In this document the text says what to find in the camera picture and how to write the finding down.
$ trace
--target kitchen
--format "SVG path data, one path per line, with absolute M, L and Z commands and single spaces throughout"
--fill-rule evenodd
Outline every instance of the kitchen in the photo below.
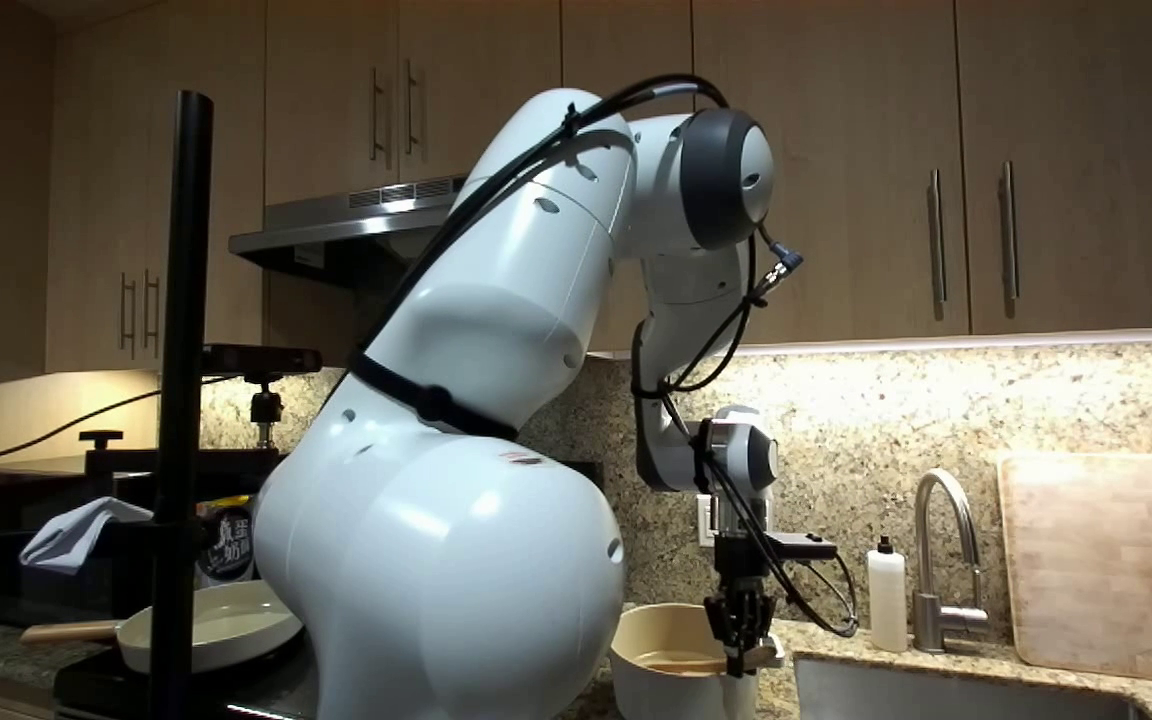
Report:
M 1152 453 L 1152 5 L 311 7 L 103 5 L 44 25 L 0 5 L 0 449 L 156 390 L 182 85 L 220 110 L 208 342 L 322 349 L 335 370 L 353 301 L 262 274 L 229 237 L 282 199 L 464 171 L 535 90 L 698 67 L 772 127 L 770 225 L 808 256 L 698 403 L 762 409 L 780 441 L 777 527 L 820 527 L 851 566 L 882 531 L 914 558 L 914 483 L 951 467 L 982 522 L 983 605 L 1010 619 L 991 453 Z M 604 465 L 630 599 L 700 599 L 691 501 L 632 474 L 617 352 L 640 311 L 617 268 L 602 358 L 527 441 Z M 277 449 L 334 370 L 277 386 Z M 255 445 L 250 402 L 253 386 L 203 390 L 203 449 Z M 86 428 L 145 449 L 156 403 Z M 77 433 L 35 457 L 81 457 Z

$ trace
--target bottle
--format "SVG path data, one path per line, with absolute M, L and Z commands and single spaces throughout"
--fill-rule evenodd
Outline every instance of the bottle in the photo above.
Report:
M 867 645 L 909 649 L 905 558 L 890 536 L 867 551 Z

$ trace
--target granite countertop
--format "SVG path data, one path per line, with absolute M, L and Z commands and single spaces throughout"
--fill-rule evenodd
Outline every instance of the granite countertop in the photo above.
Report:
M 999 645 L 972 645 L 972 654 L 951 658 L 927 658 L 927 654 L 875 654 L 858 641 L 842 641 L 820 631 L 815 624 L 800 619 L 777 619 L 777 635 L 784 641 L 787 664 L 777 674 L 756 675 L 756 711 L 772 720 L 797 720 L 797 681 L 791 661 L 797 658 L 831 658 L 831 661 L 858 661 L 858 664 L 890 664 L 890 670 L 923 670 L 923 674 L 955 674 L 955 675 L 996 675 L 996 681 L 1029 681 L 1029 683 L 1061 683 L 1061 688 L 1102 688 L 1131 696 L 1146 711 L 1152 711 L 1152 681 L 1130 681 L 1130 675 L 1097 675 L 1097 674 L 1061 674 L 1061 670 L 1029 670 Z M 42 701 L 50 701 L 52 681 L 62 670 L 91 658 L 101 649 L 91 645 L 19 645 L 19 627 L 0 624 L 0 681 L 14 688 L 23 688 Z M 617 720 L 617 693 L 614 674 L 602 664 L 589 681 L 589 688 L 574 701 L 559 720 Z
M 777 619 L 777 635 L 784 641 L 787 664 L 780 674 L 762 675 L 762 717 L 797 720 L 797 683 L 791 658 L 828 658 L 883 670 L 923 670 L 923 674 L 955 674 L 955 675 L 991 675 L 991 681 L 1029 681 L 1029 683 L 1061 683 L 1061 688 L 1097 688 L 1131 696 L 1146 711 L 1152 711 L 1152 681 L 1131 675 L 1102 675 L 1102 674 L 1061 674 L 1020 664 L 1004 645 L 972 645 L 966 654 L 931 658 L 931 654 L 882 654 L 867 649 L 866 635 L 842 641 L 815 624 Z

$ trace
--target counter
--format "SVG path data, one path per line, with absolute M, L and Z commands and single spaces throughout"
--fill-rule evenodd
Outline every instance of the counter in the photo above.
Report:
M 0 683 L 16 696 L 35 696 L 50 703 L 52 681 L 62 670 L 91 661 L 97 645 L 42 645 L 23 649 L 16 645 L 19 627 L 0 624 Z M 1010 649 L 982 645 L 972 658 L 927 658 L 927 654 L 875 654 L 858 641 L 828 635 L 812 624 L 777 619 L 777 635 L 784 641 L 787 670 L 762 674 L 762 717 L 772 720 L 797 720 L 797 683 L 791 683 L 791 658 L 838 658 L 838 661 L 861 661 L 861 664 L 891 664 L 891 670 L 927 670 L 927 674 L 960 674 L 960 675 L 999 675 L 999 681 L 1032 681 L 1032 683 L 1061 683 L 1061 688 L 1102 688 L 1102 693 L 1126 693 L 1142 701 L 1142 707 L 1152 711 L 1152 681 L 1130 681 L 1130 675 L 1097 675 L 1097 674 L 1056 674 L 1056 670 L 1029 670 Z M 241 696 L 253 707 L 270 707 L 282 717 L 311 717 L 311 661 L 294 658 L 289 670 L 270 675 L 262 688 L 250 688 Z M 593 683 L 574 701 L 574 707 L 559 720 L 609 720 L 617 717 L 617 696 L 609 681 L 609 664 L 593 674 Z

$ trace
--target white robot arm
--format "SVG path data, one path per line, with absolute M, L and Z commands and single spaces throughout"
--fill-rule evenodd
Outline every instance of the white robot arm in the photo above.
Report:
M 752 497 L 772 480 L 756 428 L 661 421 L 667 378 L 732 342 L 713 333 L 750 303 L 739 241 L 772 185 L 770 145 L 739 112 L 621 115 L 671 92 L 716 95 L 671 78 L 609 101 L 527 101 L 270 476 L 255 566 L 309 624 L 318 717 L 532 720 L 589 681 L 625 605 L 621 527 L 583 476 L 511 435 L 575 379 L 617 256 L 645 262 L 651 301 L 636 336 L 645 480 L 739 480 Z M 727 581 L 756 588 L 763 567 L 744 551 L 722 577 L 722 596 L 736 596 Z M 713 605 L 732 674 L 756 645 L 744 627 L 770 627 L 744 619 L 744 596 Z

